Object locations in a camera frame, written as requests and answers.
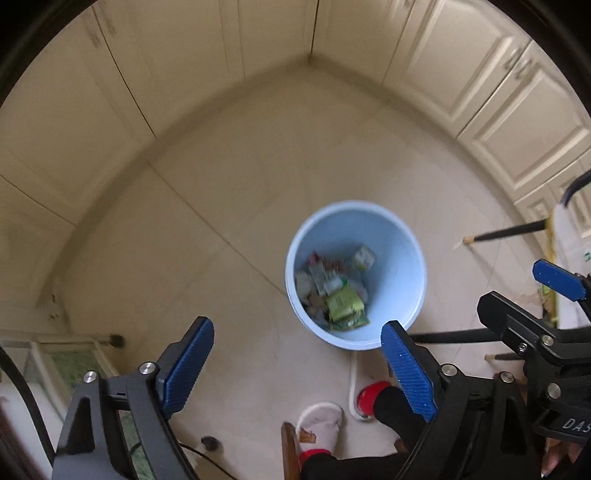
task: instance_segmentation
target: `green snack package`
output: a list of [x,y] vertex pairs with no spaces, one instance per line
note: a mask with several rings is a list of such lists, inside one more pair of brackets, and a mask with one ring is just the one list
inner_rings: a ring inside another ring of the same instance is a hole
[[362,327],[363,325],[367,325],[369,323],[369,319],[367,318],[365,312],[357,312],[353,315],[349,315],[344,319],[337,320],[336,322],[330,322],[330,331],[331,332],[348,332],[349,330],[354,330],[356,328]]
[[328,297],[326,306],[329,308],[330,318],[333,322],[353,313],[362,312],[365,308],[363,301],[351,285],[345,285]]

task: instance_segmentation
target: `trash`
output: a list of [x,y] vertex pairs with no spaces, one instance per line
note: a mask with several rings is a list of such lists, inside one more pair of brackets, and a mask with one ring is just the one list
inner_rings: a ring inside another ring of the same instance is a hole
[[345,285],[337,293],[326,299],[330,320],[333,322],[345,318],[352,313],[362,312],[365,305],[351,285]]
[[320,295],[325,295],[326,292],[324,291],[324,283],[329,278],[326,275],[324,265],[317,254],[312,254],[310,256],[310,259],[308,260],[308,270],[310,275],[312,275],[312,279],[314,280],[314,284],[316,285],[316,290],[318,293]]
[[325,281],[323,285],[324,292],[326,292],[327,295],[332,295],[343,288],[343,280],[337,272],[334,270],[329,272],[328,278],[329,279]]
[[314,280],[309,273],[304,271],[296,272],[295,274],[295,292],[300,301],[307,301],[308,296],[314,290]]
[[357,295],[359,295],[359,298],[364,304],[368,302],[369,294],[361,280],[352,280],[346,278],[345,281],[347,282],[347,285],[351,285],[355,289]]
[[365,245],[362,245],[361,248],[357,250],[357,253],[353,255],[353,262],[358,269],[362,271],[369,270],[375,262],[375,254]]
[[374,253],[362,245],[346,260],[308,259],[308,272],[295,274],[295,290],[308,316],[326,331],[347,332],[369,323],[365,304],[369,294],[362,273],[375,262]]
[[330,322],[329,327],[333,332],[348,332],[356,328],[367,325],[369,319],[365,315],[365,312],[353,313],[344,319],[338,320],[337,322]]

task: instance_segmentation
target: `light blue trash can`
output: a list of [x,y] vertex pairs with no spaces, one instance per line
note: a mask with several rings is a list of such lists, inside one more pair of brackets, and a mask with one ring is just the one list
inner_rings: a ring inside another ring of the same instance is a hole
[[[370,324],[350,332],[327,332],[301,305],[294,274],[306,270],[313,252],[344,260],[361,245],[376,255],[374,266],[363,273]],[[287,253],[285,285],[295,314],[315,335],[347,350],[371,350],[380,346],[386,322],[398,320],[407,330],[413,324],[423,306],[427,270],[417,239],[400,218],[375,203],[351,200],[328,205],[302,224]]]

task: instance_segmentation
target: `floor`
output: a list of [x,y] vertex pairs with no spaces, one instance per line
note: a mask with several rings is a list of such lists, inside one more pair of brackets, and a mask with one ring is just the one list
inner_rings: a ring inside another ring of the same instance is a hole
[[[519,219],[467,155],[407,107],[300,69],[195,122],[146,156],[140,174],[89,234],[63,278],[75,332],[118,332],[121,371],[157,359],[198,315],[216,343],[176,435],[211,434],[240,479],[278,479],[284,420],[319,400],[346,407],[349,354],[314,337],[284,290],[284,257],[300,223],[342,199],[380,203],[415,232],[428,266],[412,331],[479,326],[480,295],[540,307],[522,238],[458,245]],[[502,345],[438,346],[440,362],[491,376]],[[383,455],[394,434],[347,417],[339,455]]]

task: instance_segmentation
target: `metal screw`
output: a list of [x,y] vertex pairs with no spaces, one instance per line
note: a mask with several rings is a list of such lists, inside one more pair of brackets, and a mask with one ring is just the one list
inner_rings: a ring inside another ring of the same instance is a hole
[[513,383],[515,377],[509,372],[501,372],[501,380],[505,383]]
[[562,392],[560,391],[560,387],[555,383],[551,383],[550,385],[548,385],[547,391],[550,398],[553,398],[555,400],[560,398],[560,395],[562,394]]
[[550,335],[542,335],[542,343],[545,346],[552,346],[554,345],[554,339]]
[[443,375],[445,375],[446,377],[453,377],[457,374],[457,368],[455,365],[452,364],[443,365],[441,367],[441,371],[443,372]]
[[154,362],[146,362],[139,366],[139,372],[142,375],[148,375],[156,370],[156,364]]
[[96,372],[93,372],[92,370],[90,372],[86,372],[83,377],[84,383],[94,382],[96,380],[96,376]]

